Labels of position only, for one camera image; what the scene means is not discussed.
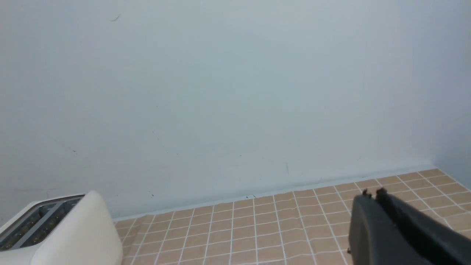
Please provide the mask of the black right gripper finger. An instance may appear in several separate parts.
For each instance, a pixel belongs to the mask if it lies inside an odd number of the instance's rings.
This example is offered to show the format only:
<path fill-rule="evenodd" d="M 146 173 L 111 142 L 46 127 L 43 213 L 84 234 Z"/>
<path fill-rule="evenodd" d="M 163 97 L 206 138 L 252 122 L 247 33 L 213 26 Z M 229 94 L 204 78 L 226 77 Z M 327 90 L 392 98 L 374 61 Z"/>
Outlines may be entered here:
<path fill-rule="evenodd" d="M 469 238 L 379 188 L 354 197 L 348 234 L 354 265 L 469 265 Z"/>

